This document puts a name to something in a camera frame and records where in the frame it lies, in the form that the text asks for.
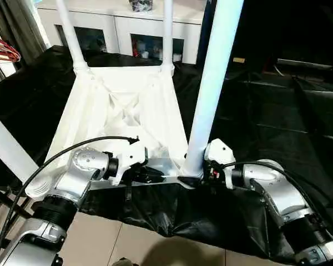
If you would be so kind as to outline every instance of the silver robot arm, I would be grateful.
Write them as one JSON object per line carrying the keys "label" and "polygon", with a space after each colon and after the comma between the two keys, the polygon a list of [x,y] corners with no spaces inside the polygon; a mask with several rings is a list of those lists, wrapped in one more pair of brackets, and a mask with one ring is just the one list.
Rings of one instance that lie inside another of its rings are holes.
{"label": "silver robot arm", "polygon": [[[219,139],[207,146],[205,161],[204,178],[208,181],[223,183],[229,189],[248,188],[263,196],[272,218],[294,250],[298,265],[333,265],[333,236],[283,174],[252,164],[221,167],[235,159],[232,150]],[[272,160],[259,162],[284,170]]]}
{"label": "silver robot arm", "polygon": [[67,230],[79,210],[90,182],[109,180],[119,183],[123,173],[147,159],[145,147],[136,142],[128,151],[113,157],[111,153],[78,149],[67,168],[41,202],[33,205],[33,218],[27,219],[0,256],[0,266],[60,266],[58,252]]}

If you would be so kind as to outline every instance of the black tablecloth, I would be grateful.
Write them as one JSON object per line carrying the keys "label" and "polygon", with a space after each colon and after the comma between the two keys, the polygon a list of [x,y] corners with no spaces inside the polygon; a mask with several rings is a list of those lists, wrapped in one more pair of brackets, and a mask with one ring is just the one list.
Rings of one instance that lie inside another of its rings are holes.
{"label": "black tablecloth", "polygon": [[[92,67],[156,65],[117,54],[86,54]],[[53,47],[27,69],[0,82],[0,119],[42,163],[74,82],[66,48]],[[173,76],[181,117],[190,134],[201,71],[176,64]],[[211,138],[230,146],[237,160],[269,158],[302,175],[333,234],[333,80],[327,83],[257,73],[228,73]],[[311,184],[316,185],[322,193]],[[0,162],[0,187],[20,182]],[[259,195],[179,185],[91,191],[82,212],[141,226],[164,236],[183,236],[222,248],[291,263],[292,250]]]}

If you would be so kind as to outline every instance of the white leg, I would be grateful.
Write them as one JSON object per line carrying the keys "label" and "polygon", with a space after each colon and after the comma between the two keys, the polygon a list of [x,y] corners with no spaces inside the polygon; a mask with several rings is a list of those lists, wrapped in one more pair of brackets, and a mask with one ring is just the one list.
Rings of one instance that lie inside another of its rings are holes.
{"label": "white leg", "polygon": [[[25,152],[0,121],[0,159],[23,183],[37,170],[38,166]],[[26,190],[30,197],[40,197],[48,192],[52,179],[38,176]]]}
{"label": "white leg", "polygon": [[78,42],[77,35],[75,33],[72,22],[69,19],[69,12],[67,6],[65,5],[64,0],[57,0],[57,7],[60,19],[63,23],[64,35],[67,40],[70,53],[73,58],[74,70],[78,69],[87,69],[88,64],[83,58],[82,51]]}
{"label": "white leg", "polygon": [[173,0],[164,0],[164,35],[162,71],[174,73],[173,65]]}
{"label": "white leg", "polygon": [[209,141],[242,6],[243,0],[217,1],[188,154],[181,168],[181,174],[184,176],[203,175],[204,152]]}

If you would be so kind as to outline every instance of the cabinet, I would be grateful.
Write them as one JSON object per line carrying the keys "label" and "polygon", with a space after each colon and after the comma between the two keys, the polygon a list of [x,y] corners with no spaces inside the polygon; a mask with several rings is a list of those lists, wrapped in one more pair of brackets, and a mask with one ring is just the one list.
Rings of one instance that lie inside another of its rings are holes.
{"label": "cabinet", "polygon": [[[207,0],[174,0],[173,59],[195,64]],[[67,0],[70,18],[83,49],[145,58],[163,52],[163,1],[153,10],[133,12],[127,0]],[[38,13],[52,45],[66,45],[55,0],[43,0]]]}
{"label": "cabinet", "polygon": [[[51,45],[67,45],[57,10],[38,9]],[[79,44],[83,49],[119,53],[113,16],[69,12]]]}

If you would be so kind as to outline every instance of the tiled floor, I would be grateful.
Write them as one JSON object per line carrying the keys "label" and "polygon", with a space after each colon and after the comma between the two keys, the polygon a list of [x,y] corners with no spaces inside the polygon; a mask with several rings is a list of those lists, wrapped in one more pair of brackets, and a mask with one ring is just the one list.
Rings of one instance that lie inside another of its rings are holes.
{"label": "tiled floor", "polygon": [[[6,207],[0,209],[0,229]],[[12,229],[11,239],[23,219]],[[125,257],[140,266],[279,266],[268,260],[225,251],[180,237],[78,213],[60,252],[64,266],[111,266]]]}

